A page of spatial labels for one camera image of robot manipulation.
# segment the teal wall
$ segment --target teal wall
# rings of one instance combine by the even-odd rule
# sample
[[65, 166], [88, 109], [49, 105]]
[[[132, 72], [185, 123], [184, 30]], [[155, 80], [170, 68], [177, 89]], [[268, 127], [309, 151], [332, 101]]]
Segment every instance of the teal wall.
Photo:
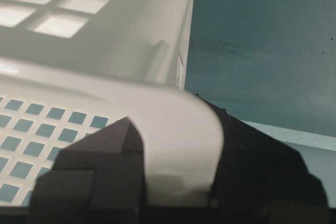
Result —
[[[335, 80], [336, 0], [195, 0], [186, 90], [241, 120], [336, 137]], [[296, 147], [335, 207], [336, 152]]]

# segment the blue-green surface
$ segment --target blue-green surface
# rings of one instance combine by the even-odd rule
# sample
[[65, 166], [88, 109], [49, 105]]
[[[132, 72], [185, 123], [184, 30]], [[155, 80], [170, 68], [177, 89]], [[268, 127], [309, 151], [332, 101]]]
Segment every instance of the blue-green surface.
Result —
[[18, 100], [10, 100], [5, 109], [8, 109], [8, 110], [18, 110], [21, 105], [23, 104], [23, 101], [18, 101]]
[[37, 129], [36, 135], [50, 137], [56, 127], [50, 124], [41, 124]]
[[23, 154], [38, 157], [44, 148], [44, 144], [36, 143], [36, 142], [30, 142], [26, 149], [23, 151]]
[[47, 114], [48, 118], [60, 120], [64, 114], [65, 110], [64, 109], [59, 109], [59, 108], [51, 108], [49, 113]]
[[20, 144], [21, 139], [8, 136], [6, 137], [5, 141], [0, 146], [1, 149], [8, 150], [8, 151], [15, 151], [18, 145]]
[[27, 108], [26, 113], [32, 114], [32, 115], [40, 115], [43, 108], [44, 108], [43, 105], [32, 103]]
[[6, 127], [12, 118], [7, 115], [0, 115], [0, 127]]
[[77, 133], [78, 131], [65, 128], [60, 134], [58, 140], [72, 143], [75, 140]]
[[73, 112], [69, 119], [70, 123], [82, 124], [85, 120], [86, 114], [81, 112]]
[[20, 119], [14, 126], [15, 131], [27, 132], [34, 122], [30, 120]]
[[11, 203], [19, 189], [17, 186], [3, 184], [0, 188], [0, 200]]
[[91, 127], [102, 129], [106, 126], [108, 118], [104, 118], [102, 116], [95, 116], [91, 122]]
[[18, 178], [26, 178], [32, 167], [33, 165], [31, 164], [27, 164], [27, 163], [19, 161], [15, 164], [10, 175], [13, 177], [18, 177]]
[[3, 168], [7, 164], [8, 160], [9, 160], [8, 158], [0, 157], [0, 172], [3, 170]]
[[[248, 122], [336, 141], [335, 0], [195, 0], [186, 90]], [[295, 138], [282, 130], [275, 138]], [[336, 152], [292, 146], [336, 207]]]

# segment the laundry basket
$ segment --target laundry basket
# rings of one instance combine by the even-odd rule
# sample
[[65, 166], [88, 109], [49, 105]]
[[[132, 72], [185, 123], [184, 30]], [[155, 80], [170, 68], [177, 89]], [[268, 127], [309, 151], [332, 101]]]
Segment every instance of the laundry basket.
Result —
[[144, 141], [149, 203], [206, 205], [223, 133], [183, 91], [192, 7], [0, 0], [1, 206], [27, 206], [62, 148], [125, 116]]

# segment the white plastic basket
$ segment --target white plastic basket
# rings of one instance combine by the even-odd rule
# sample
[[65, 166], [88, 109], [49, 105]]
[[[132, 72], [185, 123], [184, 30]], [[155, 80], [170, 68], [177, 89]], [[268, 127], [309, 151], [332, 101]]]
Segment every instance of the white plastic basket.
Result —
[[193, 0], [0, 0], [0, 205], [60, 149], [128, 116], [149, 203], [204, 206], [223, 145], [184, 88]]

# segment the black object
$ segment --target black object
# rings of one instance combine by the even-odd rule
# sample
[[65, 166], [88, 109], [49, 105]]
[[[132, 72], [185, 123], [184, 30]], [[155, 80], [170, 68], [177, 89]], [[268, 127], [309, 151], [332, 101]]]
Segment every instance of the black object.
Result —
[[124, 118], [59, 153], [36, 184], [29, 216], [24, 208], [0, 208], [0, 216], [34, 224], [328, 223], [334, 211], [297, 151], [206, 103], [225, 135], [209, 195], [218, 207], [148, 206], [142, 140]]
[[35, 187], [29, 223], [137, 223], [142, 140], [124, 118], [63, 149]]

